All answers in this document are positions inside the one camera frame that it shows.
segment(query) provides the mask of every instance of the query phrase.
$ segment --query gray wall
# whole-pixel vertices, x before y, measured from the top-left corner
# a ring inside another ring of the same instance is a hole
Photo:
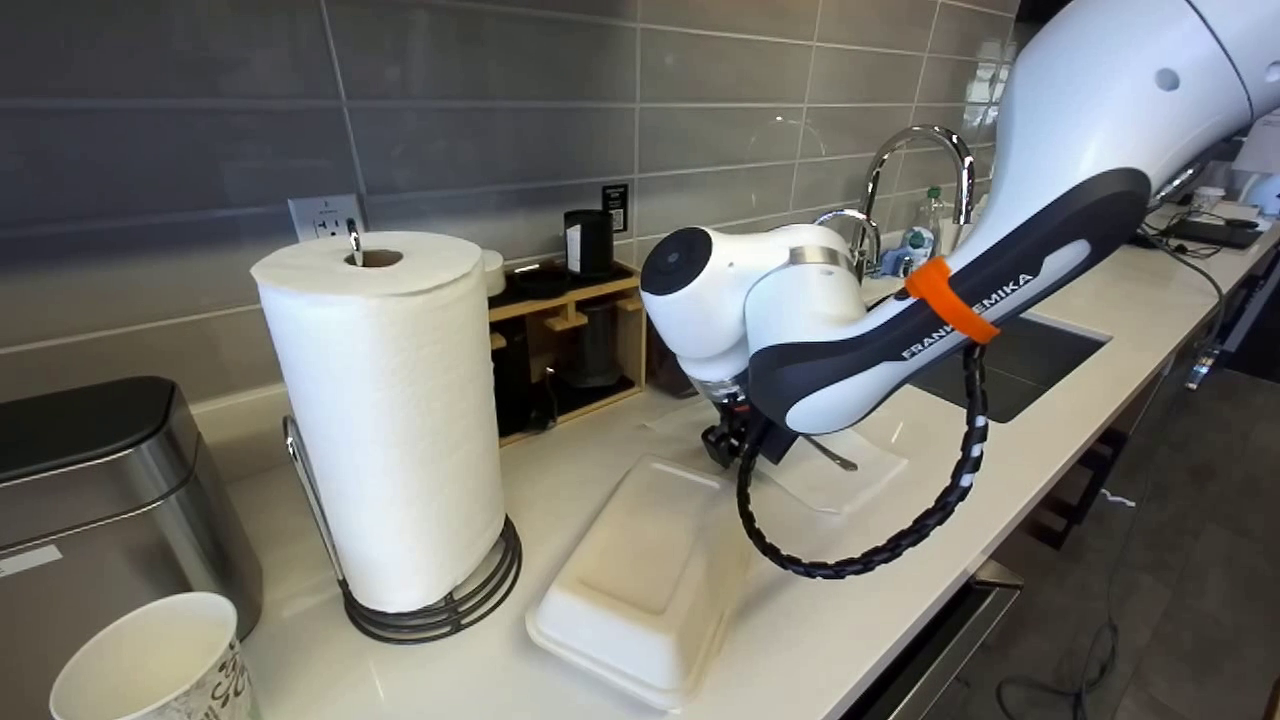
[[[8,0],[0,399],[165,374],[275,382],[247,265],[290,196],[509,259],[631,183],[622,257],[861,196],[914,121],[960,129],[1015,0]],[[947,179],[905,152],[887,218]]]

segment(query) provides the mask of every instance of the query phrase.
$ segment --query tile backsplash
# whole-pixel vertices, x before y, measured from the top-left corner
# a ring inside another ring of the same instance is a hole
[[[905,126],[964,129],[1015,0],[8,0],[0,11],[0,399],[177,375],[273,384],[247,265],[290,196],[368,230],[554,257],[631,183],[622,257],[680,224],[861,205]],[[993,129],[964,129],[980,158]],[[901,220],[947,160],[914,143]]]

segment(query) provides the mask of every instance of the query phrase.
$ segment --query kitchen counter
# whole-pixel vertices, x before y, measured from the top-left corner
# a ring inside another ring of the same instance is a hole
[[[1216,252],[1226,284],[1260,265]],[[739,607],[684,716],[828,716],[848,708],[933,612],[1000,549],[1074,462],[1128,410],[1206,325],[1216,291],[1161,252],[1122,248],[1027,316],[1108,339],[1013,423],[997,423],[983,472],[960,512],[905,560],[843,584],[814,584],[754,566]],[[282,450],[285,392],[261,388],[196,403],[213,462],[233,487],[267,595],[247,638],[261,714],[273,716],[656,716],[524,631],[592,518],[629,467],[701,450],[704,399],[642,392],[592,422],[505,450],[509,518],[524,537],[524,575],[509,604],[441,643],[377,643],[342,607],[310,499]],[[817,524],[825,555],[880,546],[933,503],[960,446],[960,410],[901,388],[855,433],[910,462],[891,485],[855,487],[855,512]]]

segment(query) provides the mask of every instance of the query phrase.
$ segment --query black sink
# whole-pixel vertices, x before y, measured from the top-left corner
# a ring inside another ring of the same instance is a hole
[[[1000,338],[990,349],[990,417],[997,423],[1015,422],[1035,398],[1082,367],[1104,339],[1078,338],[1027,316],[1000,321]],[[960,349],[933,360],[914,382],[917,388],[964,410],[964,360]]]

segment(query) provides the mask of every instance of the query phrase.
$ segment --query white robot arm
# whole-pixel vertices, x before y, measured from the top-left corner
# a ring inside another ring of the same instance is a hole
[[[1015,60],[997,183],[947,257],[954,291],[1013,316],[1117,252],[1200,147],[1280,103],[1275,0],[1078,0]],[[825,435],[964,338],[897,291],[872,311],[817,224],[680,230],[642,277],[680,367],[718,399]]]

